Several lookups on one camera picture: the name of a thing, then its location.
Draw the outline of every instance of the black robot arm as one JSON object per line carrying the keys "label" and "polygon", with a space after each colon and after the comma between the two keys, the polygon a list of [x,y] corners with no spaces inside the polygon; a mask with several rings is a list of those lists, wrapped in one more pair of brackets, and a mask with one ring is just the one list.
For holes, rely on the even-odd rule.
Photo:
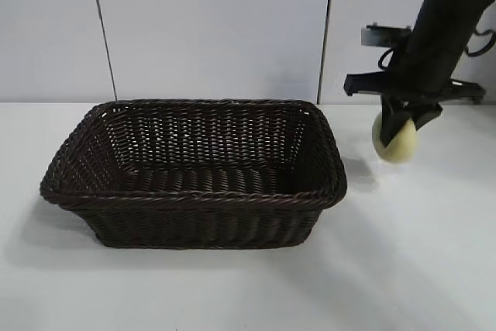
{"label": "black robot arm", "polygon": [[[440,102],[472,98],[479,102],[485,90],[478,84],[451,78],[484,10],[494,0],[424,0],[413,30],[368,26],[375,45],[390,47],[384,71],[346,77],[348,95],[381,95],[380,140],[384,147],[408,120],[420,129],[441,114]],[[496,33],[485,50],[496,43]]]}

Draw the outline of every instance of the white table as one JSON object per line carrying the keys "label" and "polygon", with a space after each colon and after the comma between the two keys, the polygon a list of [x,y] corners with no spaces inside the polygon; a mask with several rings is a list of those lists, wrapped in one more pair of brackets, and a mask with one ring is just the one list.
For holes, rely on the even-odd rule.
{"label": "white table", "polygon": [[494,330],[496,107],[447,107],[379,161],[377,106],[324,106],[346,199],[299,247],[113,250],[38,196],[91,104],[0,105],[0,329]]}

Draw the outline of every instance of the wicker basket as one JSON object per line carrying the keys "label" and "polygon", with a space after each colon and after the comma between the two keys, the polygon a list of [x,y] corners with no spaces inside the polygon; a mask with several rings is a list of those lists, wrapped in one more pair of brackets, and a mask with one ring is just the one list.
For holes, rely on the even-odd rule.
{"label": "wicker basket", "polygon": [[94,107],[40,193],[106,246],[259,249],[302,243],[346,176],[313,104],[136,100]]}

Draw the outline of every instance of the basket rim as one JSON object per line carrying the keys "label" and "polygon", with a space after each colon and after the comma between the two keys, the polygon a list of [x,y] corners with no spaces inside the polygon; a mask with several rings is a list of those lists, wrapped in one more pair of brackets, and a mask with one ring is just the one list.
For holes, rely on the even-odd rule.
{"label": "basket rim", "polygon": [[329,162],[332,163],[336,169],[338,177],[332,184],[328,184],[323,188],[313,191],[303,191],[294,194],[257,194],[257,193],[242,193],[238,191],[119,191],[119,190],[74,190],[67,188],[60,188],[54,184],[54,176],[62,174],[64,169],[61,167],[60,158],[67,156],[74,151],[81,139],[81,133],[85,128],[91,126],[100,114],[107,109],[120,105],[183,105],[185,103],[192,105],[223,105],[225,107],[237,107],[245,105],[248,107],[261,107],[261,106],[293,106],[294,108],[305,109],[312,112],[319,121],[323,135],[330,136],[334,140],[332,131],[329,127],[325,116],[319,108],[311,102],[302,100],[246,100],[246,99],[223,99],[223,100],[195,100],[195,99],[134,99],[134,100],[119,100],[112,102],[105,102],[94,106],[77,125],[74,131],[61,145],[60,149],[55,154],[55,157],[50,162],[48,170],[46,171],[43,180],[40,183],[40,194],[48,201],[60,204],[61,199],[65,201],[65,209],[81,209],[81,202],[84,201],[109,201],[109,200],[122,200],[122,201],[141,201],[141,202],[219,202],[222,203],[240,203],[243,204],[277,204],[281,208],[289,207],[290,205],[298,205],[302,207],[315,208],[317,205],[322,205],[322,208],[328,208],[335,205],[346,194],[346,173],[344,171],[343,163],[339,157],[331,157]]}

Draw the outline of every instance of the pale yellow ball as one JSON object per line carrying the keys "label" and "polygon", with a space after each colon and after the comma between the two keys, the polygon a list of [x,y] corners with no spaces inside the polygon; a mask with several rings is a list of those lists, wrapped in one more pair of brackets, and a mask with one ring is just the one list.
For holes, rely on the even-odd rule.
{"label": "pale yellow ball", "polygon": [[400,164],[411,160],[417,148],[417,129],[410,119],[386,147],[380,139],[382,114],[379,114],[372,127],[374,149],[382,159],[389,163]]}

